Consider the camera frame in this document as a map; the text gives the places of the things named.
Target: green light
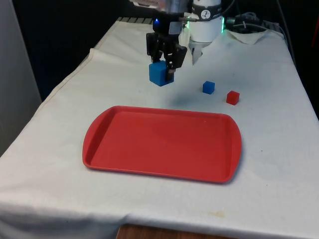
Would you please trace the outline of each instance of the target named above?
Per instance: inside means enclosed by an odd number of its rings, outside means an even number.
[[[223,19],[222,19],[222,22],[221,22],[221,33],[223,33],[223,32],[224,32],[224,29],[225,29],[224,23],[225,23],[225,18],[223,18]]]

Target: white cloth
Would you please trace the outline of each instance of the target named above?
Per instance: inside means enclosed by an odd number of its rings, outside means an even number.
[[[268,32],[247,45],[223,34],[195,66],[188,52],[175,82],[158,87],[148,77],[151,31],[117,22],[2,156],[0,238],[104,239],[125,223],[319,238],[319,123],[284,40]],[[201,92],[205,81],[216,83],[213,95]],[[235,107],[225,103],[230,90],[241,94]],[[232,116],[243,139],[234,179],[216,185],[85,168],[85,133],[115,105]]]

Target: blue cube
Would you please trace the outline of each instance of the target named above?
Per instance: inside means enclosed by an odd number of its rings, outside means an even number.
[[[159,61],[150,64],[150,81],[157,84],[158,86],[164,86],[174,82],[174,77],[169,80],[165,79],[166,76],[166,63],[165,61]]]
[[[215,83],[206,81],[203,85],[203,93],[211,95],[213,94],[214,91],[215,91]]]

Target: wall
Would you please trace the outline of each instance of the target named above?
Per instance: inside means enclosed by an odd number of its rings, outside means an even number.
[[[39,92],[12,3],[0,0],[0,155],[39,104]]]

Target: dark background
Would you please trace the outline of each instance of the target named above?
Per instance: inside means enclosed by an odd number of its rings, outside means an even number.
[[[224,9],[231,0],[223,0]],[[319,45],[311,47],[319,0],[280,0],[292,37],[297,70],[319,116]],[[34,75],[44,100],[87,56],[119,16],[151,17],[128,0],[13,0]],[[275,0],[238,0],[242,13],[279,22]],[[228,12],[237,14],[237,8]]]

